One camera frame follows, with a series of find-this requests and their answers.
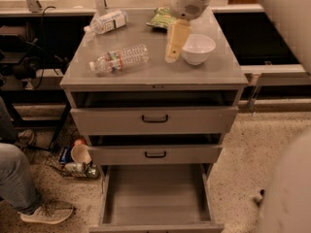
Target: bottle cap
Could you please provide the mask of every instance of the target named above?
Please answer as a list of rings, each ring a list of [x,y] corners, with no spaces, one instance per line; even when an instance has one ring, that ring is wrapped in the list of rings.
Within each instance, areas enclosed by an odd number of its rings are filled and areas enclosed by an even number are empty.
[[[87,32],[91,32],[90,26],[84,27],[84,30],[85,30],[86,33],[87,33]]]
[[[91,71],[96,71],[94,62],[89,62],[89,68]]]

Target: person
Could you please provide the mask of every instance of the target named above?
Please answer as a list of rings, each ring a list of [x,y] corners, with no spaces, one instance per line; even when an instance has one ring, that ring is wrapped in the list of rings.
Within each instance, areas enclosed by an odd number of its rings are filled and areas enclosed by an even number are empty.
[[[45,202],[35,187],[28,159],[18,147],[33,144],[35,134],[30,129],[16,131],[1,97],[0,139],[0,197],[20,213],[21,220],[57,224],[72,215],[70,203]]]

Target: clear water bottle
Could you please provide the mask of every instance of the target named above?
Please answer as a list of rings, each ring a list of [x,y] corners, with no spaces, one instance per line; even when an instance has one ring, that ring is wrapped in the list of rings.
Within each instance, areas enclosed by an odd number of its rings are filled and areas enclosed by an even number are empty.
[[[147,62],[149,59],[146,45],[139,44],[122,50],[111,50],[98,56],[89,63],[90,70],[113,73],[125,67]]]
[[[127,22],[128,16],[126,11],[118,10],[102,17],[95,18],[89,26],[85,27],[85,32],[104,34],[116,28],[125,26]]]

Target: white sneaker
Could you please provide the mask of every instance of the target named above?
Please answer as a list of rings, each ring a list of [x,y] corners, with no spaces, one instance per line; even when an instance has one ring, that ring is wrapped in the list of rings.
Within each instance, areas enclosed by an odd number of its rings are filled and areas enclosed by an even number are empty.
[[[73,205],[63,201],[51,201],[42,204],[33,215],[20,214],[25,222],[58,224],[67,219],[74,211]]]
[[[17,137],[18,137],[18,141],[22,145],[32,145],[36,142],[35,132],[31,129],[26,129],[22,132],[19,132]]]

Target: gray cabinet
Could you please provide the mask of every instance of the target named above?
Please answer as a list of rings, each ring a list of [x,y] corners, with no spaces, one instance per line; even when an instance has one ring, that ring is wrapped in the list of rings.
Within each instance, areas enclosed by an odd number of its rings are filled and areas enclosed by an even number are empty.
[[[164,61],[165,32],[146,26],[153,10],[81,42],[61,86],[104,176],[98,226],[90,232],[222,232],[208,200],[208,175],[237,114],[247,80],[210,13],[217,49],[193,67]],[[146,44],[150,60],[115,74],[88,63],[107,50]]]

